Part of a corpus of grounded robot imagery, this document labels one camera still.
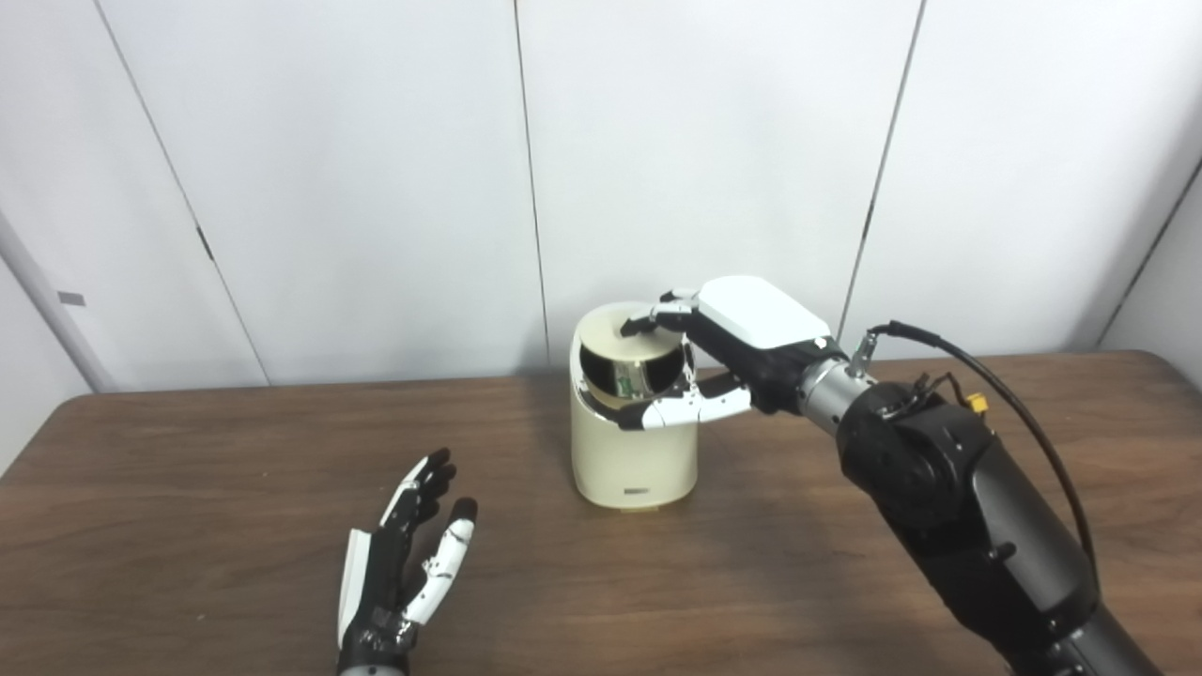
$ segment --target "white wall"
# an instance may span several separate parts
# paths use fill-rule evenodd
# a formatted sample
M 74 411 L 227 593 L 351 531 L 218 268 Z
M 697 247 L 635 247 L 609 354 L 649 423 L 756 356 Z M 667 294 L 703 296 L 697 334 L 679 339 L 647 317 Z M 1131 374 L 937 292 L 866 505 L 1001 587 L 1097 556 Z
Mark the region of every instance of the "white wall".
M 838 321 L 918 2 L 518 4 L 553 363 L 731 273 Z
M 1202 387 L 1202 180 L 1194 182 L 1102 348 L 1147 350 Z
M 512 1 L 102 6 L 272 383 L 546 364 Z
M 91 2 L 0 2 L 0 213 L 106 389 L 264 384 Z
M 90 392 L 0 260 L 0 474 L 60 403 Z
M 1091 348 L 1202 156 L 1202 5 L 930 2 L 895 108 L 918 16 L 0 4 L 0 248 L 87 298 L 42 309 L 105 389 L 561 364 L 591 307 L 731 273 L 849 346 Z
M 1202 156 L 1200 65 L 1198 2 L 930 2 L 844 343 L 1093 349 Z

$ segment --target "cream cylindrical container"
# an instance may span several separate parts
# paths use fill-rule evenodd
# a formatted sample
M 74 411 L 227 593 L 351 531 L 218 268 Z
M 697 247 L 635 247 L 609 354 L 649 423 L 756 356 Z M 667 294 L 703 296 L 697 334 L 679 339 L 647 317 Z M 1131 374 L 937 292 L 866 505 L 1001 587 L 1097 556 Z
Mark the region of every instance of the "cream cylindrical container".
M 584 315 L 576 327 L 571 360 L 583 372 L 591 398 L 619 409 L 655 398 L 692 375 L 689 344 L 657 328 L 623 337 L 621 325 L 647 303 L 614 303 Z M 697 425 L 625 431 L 585 403 L 571 384 L 572 469 L 590 502 L 614 509 L 667 504 L 697 482 Z

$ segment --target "container lid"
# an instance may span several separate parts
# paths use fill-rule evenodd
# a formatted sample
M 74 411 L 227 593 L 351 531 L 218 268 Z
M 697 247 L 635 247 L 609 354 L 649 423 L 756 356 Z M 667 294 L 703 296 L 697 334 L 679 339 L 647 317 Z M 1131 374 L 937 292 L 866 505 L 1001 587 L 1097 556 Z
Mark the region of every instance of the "container lid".
M 599 357 L 620 362 L 641 362 L 662 357 L 680 348 L 680 334 L 664 328 L 624 337 L 619 331 L 630 316 L 645 310 L 648 303 L 626 302 L 601 306 L 581 319 L 576 332 L 581 344 Z

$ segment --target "yellow connector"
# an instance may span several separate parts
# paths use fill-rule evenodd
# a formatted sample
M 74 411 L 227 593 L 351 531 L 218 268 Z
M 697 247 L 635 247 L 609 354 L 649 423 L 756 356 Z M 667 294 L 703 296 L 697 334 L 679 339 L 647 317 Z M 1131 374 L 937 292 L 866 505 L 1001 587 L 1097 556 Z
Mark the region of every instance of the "yellow connector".
M 969 401 L 969 405 L 972 407 L 972 413 L 975 414 L 980 415 L 989 410 L 989 401 L 981 392 L 974 392 L 964 398 Z

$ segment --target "black cable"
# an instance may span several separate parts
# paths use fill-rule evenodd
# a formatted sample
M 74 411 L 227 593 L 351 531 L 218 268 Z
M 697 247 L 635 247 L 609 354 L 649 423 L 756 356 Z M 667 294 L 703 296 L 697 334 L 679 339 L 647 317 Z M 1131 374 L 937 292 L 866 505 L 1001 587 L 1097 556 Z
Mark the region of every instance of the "black cable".
M 1055 478 L 1060 481 L 1060 488 L 1064 490 L 1064 496 L 1069 500 L 1069 509 L 1072 510 L 1072 520 L 1077 524 L 1077 538 L 1081 540 L 1081 548 L 1085 551 L 1085 557 L 1089 558 L 1089 567 L 1093 569 L 1094 583 L 1099 587 L 1101 581 L 1097 576 L 1097 557 L 1094 553 L 1094 536 L 1089 530 L 1089 520 L 1085 517 L 1085 508 L 1081 504 L 1081 497 L 1077 494 L 1077 488 L 1072 485 L 1072 479 L 1069 476 L 1069 469 L 1065 468 L 1064 461 L 1060 459 L 1060 453 L 1057 452 L 1055 446 L 1052 445 L 1052 440 L 1040 427 L 1039 421 L 1031 415 L 1031 411 L 1027 409 L 1022 399 L 1018 398 L 1014 392 L 1006 386 L 988 367 L 976 360 L 972 355 L 965 352 L 963 349 L 944 339 L 942 336 L 938 333 L 932 333 L 924 331 L 916 326 L 910 326 L 909 324 L 903 324 L 900 321 L 891 321 L 888 324 L 882 324 L 880 326 L 874 326 L 868 330 L 871 334 L 886 334 L 897 338 L 905 338 L 908 340 L 914 340 L 916 343 L 922 343 L 930 348 L 942 350 L 948 355 L 956 357 L 965 366 L 971 368 L 989 384 L 994 391 L 1007 403 L 1010 408 L 1014 409 L 1018 417 L 1023 420 L 1027 428 L 1030 429 L 1031 435 L 1039 443 L 1040 449 L 1043 450 L 1043 455 L 1047 456 L 1048 464 L 1052 466 L 1052 472 L 1055 473 Z

